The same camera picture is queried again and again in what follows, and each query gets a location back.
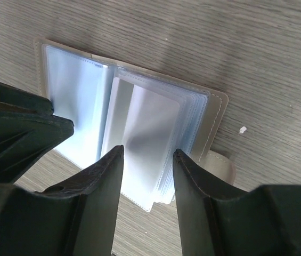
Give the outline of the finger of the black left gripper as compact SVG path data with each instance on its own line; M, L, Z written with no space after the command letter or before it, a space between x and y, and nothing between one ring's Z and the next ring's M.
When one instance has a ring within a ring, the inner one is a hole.
M0 117L18 114L53 120L53 113L48 99L0 82Z
M73 133L66 118L0 111L0 183L16 182Z

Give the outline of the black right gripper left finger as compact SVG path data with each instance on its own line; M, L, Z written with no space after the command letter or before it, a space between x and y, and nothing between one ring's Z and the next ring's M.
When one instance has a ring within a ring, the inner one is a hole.
M123 168L115 146L43 192L0 183L0 255L110 255Z

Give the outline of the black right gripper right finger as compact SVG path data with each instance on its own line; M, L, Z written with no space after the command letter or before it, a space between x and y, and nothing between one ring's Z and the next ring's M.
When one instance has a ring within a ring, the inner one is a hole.
M173 155L183 255L301 255L301 185L246 192Z

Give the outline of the grey leather card holder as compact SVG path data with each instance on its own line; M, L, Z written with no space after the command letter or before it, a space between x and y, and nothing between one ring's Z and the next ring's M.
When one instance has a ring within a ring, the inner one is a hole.
M121 193L138 207L175 199L175 150L201 167L214 158L225 93L48 39L35 40L35 50L39 93L74 123L55 150L84 169L123 145Z

